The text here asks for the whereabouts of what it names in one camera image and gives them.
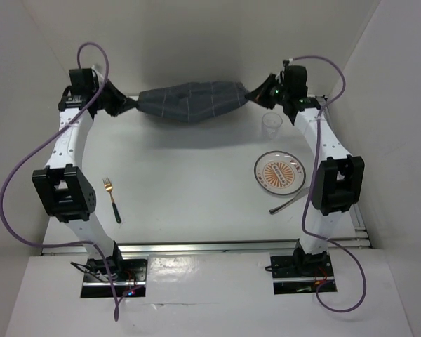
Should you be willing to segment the clear plastic cup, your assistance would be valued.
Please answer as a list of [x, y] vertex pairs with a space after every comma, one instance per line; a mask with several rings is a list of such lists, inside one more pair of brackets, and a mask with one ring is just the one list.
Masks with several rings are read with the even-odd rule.
[[262, 117], [262, 134], [266, 139], [272, 140], [276, 137], [279, 128], [283, 123], [282, 117], [274, 112], [268, 112]]

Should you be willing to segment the dark grey checked cloth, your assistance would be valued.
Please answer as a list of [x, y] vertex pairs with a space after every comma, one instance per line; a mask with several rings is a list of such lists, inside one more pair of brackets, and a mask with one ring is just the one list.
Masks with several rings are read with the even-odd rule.
[[195, 124], [244, 106], [248, 90], [241, 82], [188, 82], [140, 92], [136, 108], [155, 117]]

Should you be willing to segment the plate with orange sunburst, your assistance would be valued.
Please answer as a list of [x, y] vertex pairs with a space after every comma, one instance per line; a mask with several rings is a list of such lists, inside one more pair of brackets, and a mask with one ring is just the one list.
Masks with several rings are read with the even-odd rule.
[[301, 161], [283, 151], [262, 154], [253, 170], [261, 188], [274, 195], [287, 196], [299, 192], [306, 181], [306, 171]]

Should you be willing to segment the gold fork green handle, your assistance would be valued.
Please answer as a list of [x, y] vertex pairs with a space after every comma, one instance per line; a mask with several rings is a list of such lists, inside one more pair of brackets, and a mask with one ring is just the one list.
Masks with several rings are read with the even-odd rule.
[[112, 182], [110, 181], [109, 178], [104, 178], [103, 184], [104, 184], [105, 190], [109, 194], [109, 197], [110, 197], [110, 200], [111, 200], [111, 203], [112, 203], [112, 209], [113, 209], [113, 212], [114, 212], [115, 220], [118, 224], [121, 224], [122, 219], [121, 219], [118, 207], [116, 205], [116, 202], [115, 202], [115, 199], [114, 199], [114, 196], [113, 196], [114, 186], [113, 186], [113, 184], [112, 184]]

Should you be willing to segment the silver knife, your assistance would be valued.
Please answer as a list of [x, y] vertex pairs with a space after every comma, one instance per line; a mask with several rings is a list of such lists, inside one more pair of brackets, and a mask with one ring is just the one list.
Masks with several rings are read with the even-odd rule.
[[294, 197], [292, 197], [287, 202], [283, 203], [282, 205], [279, 205], [275, 208], [272, 208], [269, 210], [270, 215], [277, 214], [278, 212], [284, 210], [286, 207], [290, 206], [291, 204], [295, 203], [297, 200], [306, 197], [309, 193], [310, 187], [302, 188]]

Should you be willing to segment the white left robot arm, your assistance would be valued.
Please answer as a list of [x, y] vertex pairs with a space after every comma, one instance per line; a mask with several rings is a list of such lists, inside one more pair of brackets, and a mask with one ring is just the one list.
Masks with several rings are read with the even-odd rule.
[[46, 213], [65, 224], [88, 253], [88, 265], [109, 280], [124, 272], [117, 243], [100, 224], [95, 209], [96, 193], [82, 171], [88, 133], [98, 111], [112, 117], [137, 107], [95, 68], [69, 71], [71, 84], [58, 104], [61, 135], [43, 169], [35, 170], [32, 182]]

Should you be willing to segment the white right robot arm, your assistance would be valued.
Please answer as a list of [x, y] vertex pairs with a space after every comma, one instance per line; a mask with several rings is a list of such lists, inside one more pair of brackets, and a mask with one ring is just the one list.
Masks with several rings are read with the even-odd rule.
[[302, 235], [293, 252], [292, 269], [312, 276], [328, 262], [329, 239], [342, 217], [360, 197], [365, 164], [350, 154], [323, 115], [324, 108], [307, 95], [307, 70], [286, 60], [246, 99], [267, 109], [282, 106], [314, 155], [310, 189], [302, 216]]

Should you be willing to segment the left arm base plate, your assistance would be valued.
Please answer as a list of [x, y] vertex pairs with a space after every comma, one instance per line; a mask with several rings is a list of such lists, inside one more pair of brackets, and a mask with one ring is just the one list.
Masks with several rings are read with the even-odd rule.
[[[83, 273], [80, 298], [112, 298], [109, 276], [93, 269], [90, 263], [79, 264], [71, 262]], [[111, 276], [117, 298], [145, 297], [148, 258], [130, 258], [122, 261], [122, 271]]]

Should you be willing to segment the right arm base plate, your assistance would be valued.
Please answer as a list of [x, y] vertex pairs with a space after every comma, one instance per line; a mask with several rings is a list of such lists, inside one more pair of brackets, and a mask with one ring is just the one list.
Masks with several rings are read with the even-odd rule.
[[275, 295], [337, 292], [330, 256], [325, 253], [315, 261], [300, 264], [298, 255], [271, 256], [265, 271], [272, 275]]

